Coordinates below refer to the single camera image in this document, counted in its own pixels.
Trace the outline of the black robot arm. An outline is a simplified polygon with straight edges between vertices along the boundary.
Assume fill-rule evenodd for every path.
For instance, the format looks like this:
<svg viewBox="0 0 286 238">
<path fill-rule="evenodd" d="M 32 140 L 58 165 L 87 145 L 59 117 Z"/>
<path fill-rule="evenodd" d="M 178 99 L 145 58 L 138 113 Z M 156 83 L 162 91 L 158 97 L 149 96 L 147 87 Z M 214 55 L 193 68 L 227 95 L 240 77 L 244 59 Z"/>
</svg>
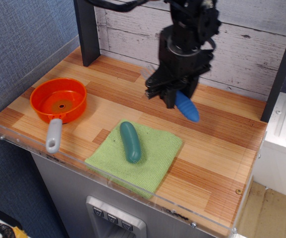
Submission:
<svg viewBox="0 0 286 238">
<path fill-rule="evenodd" d="M 159 96 L 168 109 L 176 93 L 191 98 L 199 76 L 210 70 L 216 48 L 212 37 L 221 22 L 215 0 L 171 0 L 172 25 L 160 33 L 159 67 L 146 80 L 149 99 Z"/>
</svg>

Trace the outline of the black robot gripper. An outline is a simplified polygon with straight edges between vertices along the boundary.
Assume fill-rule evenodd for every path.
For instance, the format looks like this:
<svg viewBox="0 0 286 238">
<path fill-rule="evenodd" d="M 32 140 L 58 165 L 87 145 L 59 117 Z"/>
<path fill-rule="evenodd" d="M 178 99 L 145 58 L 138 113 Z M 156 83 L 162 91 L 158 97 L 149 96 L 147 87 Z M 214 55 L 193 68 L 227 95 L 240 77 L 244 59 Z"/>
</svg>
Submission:
<svg viewBox="0 0 286 238">
<path fill-rule="evenodd" d="M 173 26 L 164 28 L 160 34 L 159 62 L 169 69 L 175 78 L 187 77 L 186 86 L 181 92 L 186 97 L 192 97 L 198 85 L 199 76 L 210 70 L 210 61 L 213 59 L 214 49 L 203 50 L 199 45 L 183 51 L 173 42 Z M 167 109 L 175 106 L 177 88 L 162 87 L 160 99 Z"/>
</svg>

